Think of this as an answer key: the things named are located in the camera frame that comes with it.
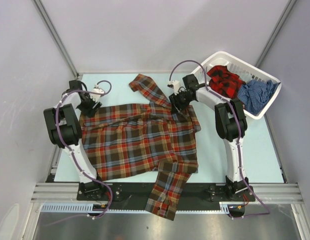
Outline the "brown red plaid shirt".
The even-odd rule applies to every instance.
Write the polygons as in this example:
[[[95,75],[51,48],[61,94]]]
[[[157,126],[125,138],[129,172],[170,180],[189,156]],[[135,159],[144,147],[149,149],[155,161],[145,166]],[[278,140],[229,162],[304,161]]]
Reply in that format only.
[[[156,171],[145,210],[173,220],[182,191],[198,170],[196,133],[201,126],[190,105],[173,114],[151,77],[139,74],[129,87],[148,103],[101,107],[92,118],[81,115],[83,148],[103,181]]]

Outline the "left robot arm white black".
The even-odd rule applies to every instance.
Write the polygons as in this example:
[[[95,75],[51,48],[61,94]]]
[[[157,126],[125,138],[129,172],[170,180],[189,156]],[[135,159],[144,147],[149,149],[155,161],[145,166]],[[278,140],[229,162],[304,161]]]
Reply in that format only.
[[[68,155],[77,171],[78,201],[106,199],[111,202],[113,199],[110,186],[102,182],[84,150],[83,132],[76,114],[76,110],[80,110],[84,116],[94,117],[102,106],[100,98],[110,93],[111,89],[112,84],[107,80],[98,81],[90,91],[82,81],[71,80],[57,105],[43,111],[51,143]]]

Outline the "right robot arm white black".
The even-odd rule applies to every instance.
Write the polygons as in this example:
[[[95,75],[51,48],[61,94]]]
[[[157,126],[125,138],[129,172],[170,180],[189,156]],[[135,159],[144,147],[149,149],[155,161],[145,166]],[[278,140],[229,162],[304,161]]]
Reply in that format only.
[[[197,101],[214,110],[215,129],[223,140],[227,173],[225,184],[211,184],[208,188],[212,202],[254,202],[256,196],[249,185],[245,173],[243,160],[243,141],[248,128],[242,103],[239,99],[227,99],[213,91],[206,82],[199,83],[194,74],[189,74],[182,79],[169,80],[167,86],[173,89],[169,96],[171,112],[180,113],[192,101]]]

